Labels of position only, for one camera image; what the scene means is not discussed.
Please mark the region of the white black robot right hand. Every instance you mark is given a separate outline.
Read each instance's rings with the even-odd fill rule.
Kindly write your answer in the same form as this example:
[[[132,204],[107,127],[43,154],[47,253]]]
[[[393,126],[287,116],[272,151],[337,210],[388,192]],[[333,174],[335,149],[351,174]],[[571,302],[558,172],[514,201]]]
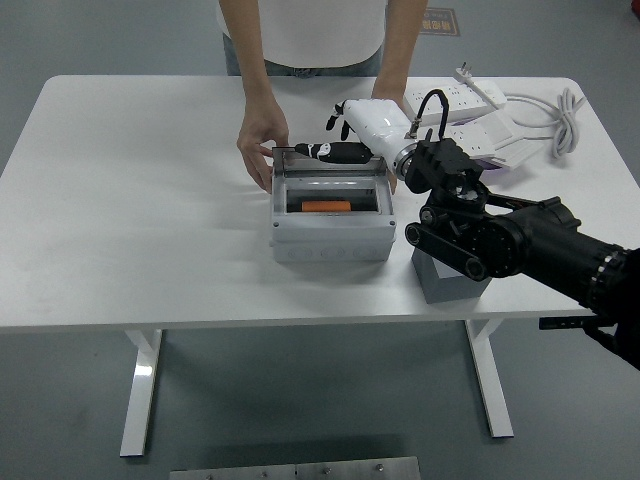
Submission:
[[[344,118],[340,142],[300,143],[294,151],[330,164],[366,164],[381,158],[395,172],[415,147],[415,141],[406,138],[411,121],[393,100],[345,100],[334,107],[326,129],[331,130],[340,117]]]

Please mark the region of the person's right hand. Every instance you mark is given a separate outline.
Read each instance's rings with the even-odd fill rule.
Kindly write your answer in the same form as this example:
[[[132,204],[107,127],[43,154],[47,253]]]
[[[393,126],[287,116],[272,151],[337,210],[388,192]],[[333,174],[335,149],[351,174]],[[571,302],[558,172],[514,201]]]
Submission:
[[[272,167],[266,160],[272,157],[266,146],[269,142],[277,147],[288,145],[285,115],[272,94],[247,98],[237,147],[248,174],[267,193],[272,192]]]

